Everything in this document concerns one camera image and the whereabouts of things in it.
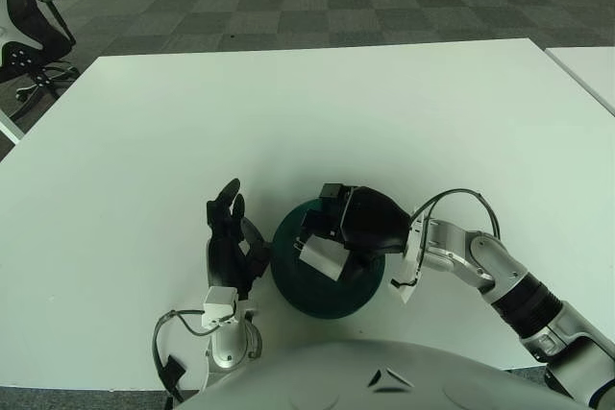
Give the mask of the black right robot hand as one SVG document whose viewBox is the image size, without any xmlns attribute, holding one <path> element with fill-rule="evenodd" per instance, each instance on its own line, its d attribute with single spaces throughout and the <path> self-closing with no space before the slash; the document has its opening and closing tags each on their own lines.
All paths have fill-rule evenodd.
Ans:
<svg viewBox="0 0 615 410">
<path fill-rule="evenodd" d="M 388 253 L 403 253 L 410 215 L 385 194 L 367 187 L 326 183 L 319 207 L 306 212 L 299 241 L 319 237 L 338 243 L 363 268 Z"/>
</svg>

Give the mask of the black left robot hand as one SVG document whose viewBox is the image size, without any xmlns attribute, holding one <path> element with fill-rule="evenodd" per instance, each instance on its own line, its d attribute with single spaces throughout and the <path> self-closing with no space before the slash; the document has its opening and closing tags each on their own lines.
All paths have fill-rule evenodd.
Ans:
<svg viewBox="0 0 615 410">
<path fill-rule="evenodd" d="M 271 259 L 270 244 L 245 216 L 240 180 L 233 179 L 214 200 L 207 201 L 211 236 L 207 247 L 209 286 L 232 287 L 246 301 Z"/>
</svg>

